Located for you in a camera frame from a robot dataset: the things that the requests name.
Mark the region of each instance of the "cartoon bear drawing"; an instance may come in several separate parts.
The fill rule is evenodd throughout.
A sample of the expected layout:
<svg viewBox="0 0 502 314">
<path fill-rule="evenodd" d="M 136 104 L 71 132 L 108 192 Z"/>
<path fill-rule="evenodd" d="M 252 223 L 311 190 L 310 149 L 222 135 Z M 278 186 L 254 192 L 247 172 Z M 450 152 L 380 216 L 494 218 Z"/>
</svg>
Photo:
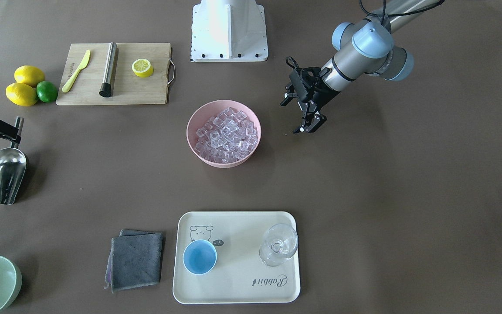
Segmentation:
<svg viewBox="0 0 502 314">
<path fill-rule="evenodd" d="M 213 236 L 213 226 L 191 226 L 191 242 L 199 239 L 209 241 Z"/>
</svg>

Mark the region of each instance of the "bowl of ice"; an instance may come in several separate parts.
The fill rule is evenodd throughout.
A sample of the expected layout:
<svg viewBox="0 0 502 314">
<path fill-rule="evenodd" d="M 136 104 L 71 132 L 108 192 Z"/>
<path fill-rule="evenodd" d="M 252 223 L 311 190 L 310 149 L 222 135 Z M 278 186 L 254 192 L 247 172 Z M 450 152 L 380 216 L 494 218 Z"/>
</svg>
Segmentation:
<svg viewBox="0 0 502 314">
<path fill-rule="evenodd" d="M 199 159 L 219 168 L 244 163 L 261 141 L 261 124 L 249 107 L 231 100 L 209 102 L 187 124 L 187 143 Z"/>
</svg>

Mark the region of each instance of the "ice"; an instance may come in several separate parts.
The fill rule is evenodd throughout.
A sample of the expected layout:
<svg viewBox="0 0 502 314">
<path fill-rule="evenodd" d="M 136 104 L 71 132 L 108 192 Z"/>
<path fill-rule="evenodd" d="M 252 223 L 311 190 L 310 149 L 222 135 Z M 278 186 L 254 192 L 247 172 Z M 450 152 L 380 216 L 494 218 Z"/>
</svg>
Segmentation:
<svg viewBox="0 0 502 314">
<path fill-rule="evenodd" d="M 243 111 L 226 108 L 195 132 L 195 151 L 213 163 L 235 163 L 247 157 L 259 142 L 254 123 Z"/>
</svg>

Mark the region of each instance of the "cartoon drawing on tray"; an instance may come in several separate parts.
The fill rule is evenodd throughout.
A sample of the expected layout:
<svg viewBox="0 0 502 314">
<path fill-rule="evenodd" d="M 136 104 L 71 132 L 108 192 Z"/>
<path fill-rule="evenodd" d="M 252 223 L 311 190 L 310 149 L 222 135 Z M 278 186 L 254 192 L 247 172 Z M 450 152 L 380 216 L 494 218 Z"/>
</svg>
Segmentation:
<svg viewBox="0 0 502 314">
<path fill-rule="evenodd" d="M 210 239 L 213 236 L 213 226 L 191 226 L 189 227 L 191 230 L 191 242 L 195 240 L 207 240 L 210 241 Z M 214 240 L 213 245 L 214 246 L 222 246 L 224 244 L 224 241 L 222 240 Z"/>
</svg>

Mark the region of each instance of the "yellow lemon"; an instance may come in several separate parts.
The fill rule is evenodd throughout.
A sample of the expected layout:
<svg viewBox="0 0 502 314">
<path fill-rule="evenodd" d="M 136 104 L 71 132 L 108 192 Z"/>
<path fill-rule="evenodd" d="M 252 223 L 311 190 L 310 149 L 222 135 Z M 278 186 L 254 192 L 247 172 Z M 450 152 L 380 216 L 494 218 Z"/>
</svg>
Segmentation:
<svg viewBox="0 0 502 314">
<path fill-rule="evenodd" d="M 14 71 L 14 80 L 17 83 L 24 83 L 30 87 L 36 87 L 38 83 L 46 79 L 42 70 L 32 65 L 23 65 Z"/>
<path fill-rule="evenodd" d="M 152 64 L 150 64 L 150 61 L 148 61 L 147 59 L 135 60 L 135 62 L 133 62 L 133 65 L 131 66 L 131 69 L 136 76 L 141 78 L 149 77 L 152 75 L 152 73 L 154 73 L 154 68 L 152 67 Z"/>
<path fill-rule="evenodd" d="M 24 84 L 13 83 L 5 89 L 5 95 L 16 105 L 29 107 L 38 101 L 36 89 Z"/>
</svg>

